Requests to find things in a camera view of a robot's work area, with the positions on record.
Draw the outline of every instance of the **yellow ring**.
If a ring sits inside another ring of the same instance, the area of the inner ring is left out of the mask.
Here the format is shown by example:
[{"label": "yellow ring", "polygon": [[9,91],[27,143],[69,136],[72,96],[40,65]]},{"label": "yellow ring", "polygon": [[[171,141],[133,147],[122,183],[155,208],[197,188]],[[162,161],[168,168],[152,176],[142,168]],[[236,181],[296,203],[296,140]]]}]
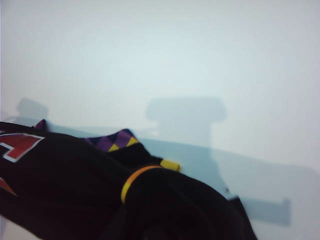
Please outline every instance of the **yellow ring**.
[{"label": "yellow ring", "polygon": [[121,191],[121,201],[122,201],[123,204],[125,204],[128,190],[129,190],[131,184],[134,182],[134,180],[136,180],[136,178],[140,174],[144,173],[145,171],[148,171],[150,169],[156,169],[156,168],[162,168],[162,166],[157,166],[157,165],[145,166],[145,167],[142,167],[142,168],[138,169],[137,171],[135,171],[134,173],[132,173],[130,175],[130,177],[125,181],[125,183],[124,183],[124,185],[122,187],[122,191]]}]

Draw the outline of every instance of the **cloth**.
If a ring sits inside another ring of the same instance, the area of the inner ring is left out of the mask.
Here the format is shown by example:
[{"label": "cloth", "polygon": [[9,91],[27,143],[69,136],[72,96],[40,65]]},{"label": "cloth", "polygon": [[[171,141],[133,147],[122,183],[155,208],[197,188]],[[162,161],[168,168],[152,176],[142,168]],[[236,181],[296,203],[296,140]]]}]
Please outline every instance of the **cloth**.
[{"label": "cloth", "polygon": [[0,123],[0,214],[39,238],[256,239],[239,199],[171,169],[142,173],[123,205],[129,176],[162,161],[138,140],[103,151],[97,139],[39,128]]}]

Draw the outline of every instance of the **yellow elastic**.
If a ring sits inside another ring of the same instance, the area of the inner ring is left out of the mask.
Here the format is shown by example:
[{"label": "yellow elastic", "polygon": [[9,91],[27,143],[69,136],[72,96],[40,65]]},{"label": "yellow elastic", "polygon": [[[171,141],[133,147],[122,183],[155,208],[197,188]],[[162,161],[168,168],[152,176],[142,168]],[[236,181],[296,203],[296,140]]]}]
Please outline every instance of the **yellow elastic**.
[{"label": "yellow elastic", "polygon": [[145,167],[142,167],[142,168],[138,169],[137,171],[135,171],[134,173],[132,173],[130,175],[130,177],[125,181],[125,183],[124,183],[124,185],[122,187],[122,191],[121,191],[121,201],[122,201],[123,204],[125,204],[128,190],[129,190],[131,184],[136,180],[136,178],[140,174],[144,173],[145,171],[148,171],[150,169],[156,169],[156,168],[162,168],[162,166],[159,166],[159,165],[145,166]]},{"label": "yellow elastic", "polygon": [[177,172],[179,172],[179,170],[180,170],[180,164],[179,163],[176,163],[174,161],[169,161],[167,159],[163,159],[160,162],[160,165],[163,166],[166,169],[171,169],[171,170],[174,170],[174,171],[177,171]]}]

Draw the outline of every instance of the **black jersey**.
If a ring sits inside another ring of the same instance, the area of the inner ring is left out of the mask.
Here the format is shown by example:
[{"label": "black jersey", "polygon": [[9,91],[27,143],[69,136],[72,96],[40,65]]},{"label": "black jersey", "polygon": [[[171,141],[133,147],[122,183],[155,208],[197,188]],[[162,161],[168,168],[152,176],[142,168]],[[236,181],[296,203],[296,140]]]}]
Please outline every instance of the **black jersey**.
[{"label": "black jersey", "polygon": [[[256,239],[240,202],[160,167],[141,143],[107,153],[66,134],[0,130],[0,214],[41,239]],[[125,183],[146,166],[158,167],[131,183],[124,204]]]}]

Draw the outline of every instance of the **white wall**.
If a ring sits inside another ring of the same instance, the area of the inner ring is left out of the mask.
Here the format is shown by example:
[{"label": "white wall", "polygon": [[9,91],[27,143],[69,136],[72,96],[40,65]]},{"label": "white wall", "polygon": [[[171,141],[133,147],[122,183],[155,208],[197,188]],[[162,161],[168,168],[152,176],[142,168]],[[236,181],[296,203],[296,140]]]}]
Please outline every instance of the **white wall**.
[{"label": "white wall", "polygon": [[319,23],[317,0],[2,0],[1,120],[130,128],[239,194],[260,240],[315,240]]}]

